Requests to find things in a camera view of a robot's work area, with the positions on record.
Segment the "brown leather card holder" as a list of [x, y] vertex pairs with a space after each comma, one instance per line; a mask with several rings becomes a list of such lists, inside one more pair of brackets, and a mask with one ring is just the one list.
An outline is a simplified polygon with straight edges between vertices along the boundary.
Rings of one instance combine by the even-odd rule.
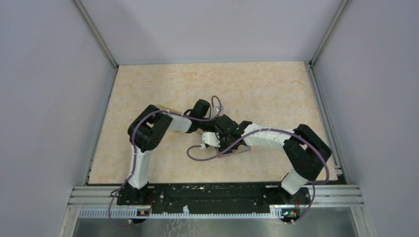
[[233, 156], [233, 155], [238, 155], [241, 153], [245, 153], [245, 152], [249, 152], [251, 149], [249, 146], [245, 146], [245, 145], [239, 145], [238, 148], [233, 149], [233, 150], [228, 150], [225, 153], [221, 153], [221, 151], [217, 152], [217, 155], [219, 158], [223, 158], [223, 157], [228, 157], [228, 156]]

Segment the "beige oval card tray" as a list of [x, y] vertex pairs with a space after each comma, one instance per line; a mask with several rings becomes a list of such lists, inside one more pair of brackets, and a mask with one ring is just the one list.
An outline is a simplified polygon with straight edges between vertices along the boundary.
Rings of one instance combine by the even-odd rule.
[[159, 114], [166, 114], [169, 116], [176, 116], [176, 117], [183, 116], [183, 113], [178, 110], [175, 110], [175, 109], [163, 106], [163, 105], [155, 105], [155, 106], [157, 107]]

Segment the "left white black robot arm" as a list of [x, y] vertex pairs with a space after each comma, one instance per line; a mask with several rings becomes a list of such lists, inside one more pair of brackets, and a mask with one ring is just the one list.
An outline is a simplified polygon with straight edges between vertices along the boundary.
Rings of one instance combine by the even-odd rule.
[[128, 127], [131, 143], [130, 174], [122, 189], [130, 200], [136, 204], [143, 204], [148, 198], [148, 171], [152, 151], [160, 144], [168, 130], [192, 133], [199, 126], [207, 122], [210, 103], [198, 100], [192, 109], [186, 113], [160, 109], [156, 105], [149, 105]]

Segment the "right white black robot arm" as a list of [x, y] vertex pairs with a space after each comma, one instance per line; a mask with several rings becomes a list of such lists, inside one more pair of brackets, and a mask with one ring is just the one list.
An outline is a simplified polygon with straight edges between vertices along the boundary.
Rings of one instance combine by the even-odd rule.
[[223, 115], [214, 123], [222, 150], [239, 145], [265, 147], [284, 152], [292, 169], [282, 179], [278, 197], [292, 203], [298, 190], [315, 181], [322, 170], [328, 171], [327, 161], [332, 156], [329, 146], [306, 124], [291, 130], [263, 127], [251, 121], [236, 123]]

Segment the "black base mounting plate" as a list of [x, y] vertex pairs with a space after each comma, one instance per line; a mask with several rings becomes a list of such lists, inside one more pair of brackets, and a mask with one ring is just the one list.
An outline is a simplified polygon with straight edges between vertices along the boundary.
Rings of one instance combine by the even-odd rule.
[[138, 198], [122, 189], [116, 194], [117, 205], [150, 205], [153, 214], [184, 209], [192, 214], [267, 213], [272, 205], [298, 207], [311, 202], [307, 188], [290, 195], [281, 182], [148, 183]]

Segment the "aluminium frame rail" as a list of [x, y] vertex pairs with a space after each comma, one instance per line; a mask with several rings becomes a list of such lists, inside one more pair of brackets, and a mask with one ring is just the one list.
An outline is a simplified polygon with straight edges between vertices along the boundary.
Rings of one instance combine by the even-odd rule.
[[[361, 190], [357, 185], [305, 185], [315, 195], [314, 207], [363, 207]], [[67, 205], [69, 207], [105, 207], [110, 204], [110, 192], [116, 186], [74, 186]]]

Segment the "right aluminium corner post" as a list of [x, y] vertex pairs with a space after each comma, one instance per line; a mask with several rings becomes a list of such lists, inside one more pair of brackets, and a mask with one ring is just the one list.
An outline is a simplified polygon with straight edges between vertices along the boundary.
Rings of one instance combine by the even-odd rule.
[[330, 42], [335, 31], [337, 30], [342, 17], [344, 16], [345, 12], [347, 11], [351, 3], [352, 3], [352, 0], [342, 0], [340, 2], [338, 9], [336, 10], [336, 13], [334, 14], [326, 32], [323, 35], [323, 38], [320, 41], [320, 44], [318, 45], [312, 59], [310, 60], [310, 65], [312, 68], [315, 67], [320, 57], [324, 53], [328, 43]]

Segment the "aluminium corner post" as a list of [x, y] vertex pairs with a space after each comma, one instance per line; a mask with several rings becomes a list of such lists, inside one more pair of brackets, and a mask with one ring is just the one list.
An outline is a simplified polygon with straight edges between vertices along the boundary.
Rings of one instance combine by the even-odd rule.
[[82, 0], [72, 0], [75, 8], [77, 9], [78, 13], [80, 14], [82, 20], [84, 21], [86, 27], [88, 28], [89, 32], [93, 36], [94, 40], [96, 41], [98, 47], [102, 51], [105, 58], [109, 61], [111, 66], [117, 70], [119, 68], [118, 63], [116, 62], [114, 56], [111, 53], [108, 45], [106, 44], [104, 38], [102, 37], [99, 29], [97, 28], [94, 20], [90, 16], [87, 8], [85, 7]]
[[324, 53], [328, 43], [330, 42], [335, 31], [337, 30], [342, 17], [344, 16], [345, 12], [347, 11], [351, 3], [352, 3], [352, 0], [342, 0], [340, 2], [338, 9], [336, 10], [336, 13], [334, 14], [326, 32], [323, 35], [323, 38], [320, 41], [320, 44], [318, 45], [312, 59], [310, 60], [310, 65], [312, 68], [315, 67], [320, 57]]

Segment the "left aluminium corner post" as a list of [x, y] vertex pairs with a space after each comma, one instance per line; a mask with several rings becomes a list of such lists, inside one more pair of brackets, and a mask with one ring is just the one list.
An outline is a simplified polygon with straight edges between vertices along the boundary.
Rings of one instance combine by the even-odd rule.
[[93, 36], [94, 40], [96, 41], [98, 47], [102, 51], [105, 58], [109, 61], [111, 66], [117, 70], [119, 68], [118, 63], [116, 62], [114, 56], [111, 53], [108, 45], [106, 44], [104, 38], [102, 37], [99, 29], [97, 28], [94, 20], [90, 16], [87, 8], [85, 7], [82, 0], [72, 0], [75, 8], [77, 9], [78, 13], [80, 14], [82, 20], [84, 21], [86, 27], [88, 28], [89, 32]]

